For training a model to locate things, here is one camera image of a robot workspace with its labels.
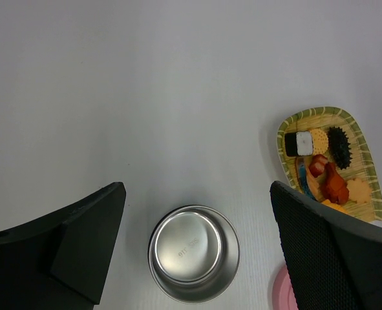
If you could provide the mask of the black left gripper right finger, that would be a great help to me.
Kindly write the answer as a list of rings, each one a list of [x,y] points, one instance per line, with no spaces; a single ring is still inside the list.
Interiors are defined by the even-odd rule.
[[[382,227],[275,181],[271,205],[299,309],[382,309]]]

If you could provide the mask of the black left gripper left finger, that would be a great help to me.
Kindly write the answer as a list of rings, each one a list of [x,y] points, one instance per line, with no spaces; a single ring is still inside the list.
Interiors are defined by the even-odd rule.
[[[111,183],[0,231],[0,309],[93,309],[101,301],[126,190]]]

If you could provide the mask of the red brown fried chicken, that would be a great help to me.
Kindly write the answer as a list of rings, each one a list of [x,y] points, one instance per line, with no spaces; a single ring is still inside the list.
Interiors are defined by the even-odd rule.
[[[323,196],[332,203],[344,205],[349,200],[349,190],[341,175],[337,172],[336,166],[332,162],[325,165],[326,179],[323,185]]]

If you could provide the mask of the beige flower shaped cookie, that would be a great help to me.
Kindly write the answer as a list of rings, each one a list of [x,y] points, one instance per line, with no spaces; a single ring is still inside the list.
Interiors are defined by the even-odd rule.
[[[347,181],[349,199],[356,203],[369,203],[371,201],[372,189],[367,181],[354,178]]]

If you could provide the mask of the red strawberry piece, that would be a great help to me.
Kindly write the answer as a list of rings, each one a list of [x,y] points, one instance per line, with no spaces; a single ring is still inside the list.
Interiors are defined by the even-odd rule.
[[[314,178],[322,175],[325,171],[325,166],[328,163],[328,158],[322,154],[315,155],[309,164],[309,171]]]

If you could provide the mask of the yellow dotted round cracker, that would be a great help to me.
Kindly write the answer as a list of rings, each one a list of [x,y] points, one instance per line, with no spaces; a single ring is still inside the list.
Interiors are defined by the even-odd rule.
[[[310,129],[313,143],[313,155],[324,154],[328,150],[328,135],[322,129]]]

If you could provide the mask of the black white sushi roll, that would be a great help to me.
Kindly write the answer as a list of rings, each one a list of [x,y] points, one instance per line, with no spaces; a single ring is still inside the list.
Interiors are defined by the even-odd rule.
[[[310,131],[286,133],[284,146],[288,157],[311,156],[313,154],[312,134]]]

